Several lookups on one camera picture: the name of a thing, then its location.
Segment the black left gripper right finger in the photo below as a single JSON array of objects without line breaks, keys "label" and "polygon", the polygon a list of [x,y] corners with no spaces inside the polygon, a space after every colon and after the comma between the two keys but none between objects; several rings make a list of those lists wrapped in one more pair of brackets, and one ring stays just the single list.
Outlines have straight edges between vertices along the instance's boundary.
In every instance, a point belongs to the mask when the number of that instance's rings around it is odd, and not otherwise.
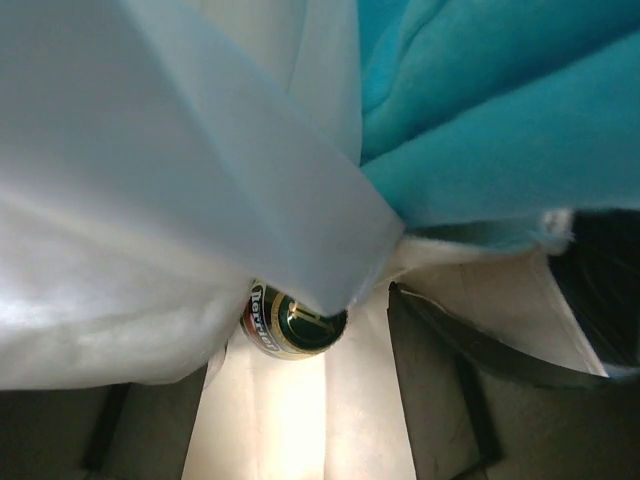
[{"label": "black left gripper right finger", "polygon": [[420,479],[635,479],[639,383],[550,364],[400,283],[387,308]]}]

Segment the green glass bottle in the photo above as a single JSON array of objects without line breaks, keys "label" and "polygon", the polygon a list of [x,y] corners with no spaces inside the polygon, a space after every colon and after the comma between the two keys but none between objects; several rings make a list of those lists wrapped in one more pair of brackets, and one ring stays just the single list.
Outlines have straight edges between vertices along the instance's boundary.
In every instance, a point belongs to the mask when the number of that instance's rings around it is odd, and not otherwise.
[{"label": "green glass bottle", "polygon": [[240,318],[246,336],[266,355],[302,360],[319,355],[343,335],[348,312],[322,316],[262,281],[252,284]]}]

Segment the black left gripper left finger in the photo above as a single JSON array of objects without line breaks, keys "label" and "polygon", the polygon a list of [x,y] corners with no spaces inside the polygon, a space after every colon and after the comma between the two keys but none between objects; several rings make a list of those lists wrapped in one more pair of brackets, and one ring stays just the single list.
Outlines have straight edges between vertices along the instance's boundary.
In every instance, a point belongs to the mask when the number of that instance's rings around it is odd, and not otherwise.
[{"label": "black left gripper left finger", "polygon": [[2,393],[2,478],[181,478],[205,375]]}]

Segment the beige canvas tote bag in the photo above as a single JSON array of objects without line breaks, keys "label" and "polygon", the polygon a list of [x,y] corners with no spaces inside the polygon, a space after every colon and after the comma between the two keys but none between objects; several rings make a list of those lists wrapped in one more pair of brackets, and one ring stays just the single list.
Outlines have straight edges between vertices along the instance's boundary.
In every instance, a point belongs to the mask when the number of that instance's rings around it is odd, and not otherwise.
[{"label": "beige canvas tote bag", "polygon": [[[390,276],[501,344],[551,366],[606,373],[540,250],[461,254],[445,265],[408,250]],[[206,380],[184,477],[413,478],[387,305],[379,286],[351,312],[341,340],[308,360],[270,358],[235,332]]]}]

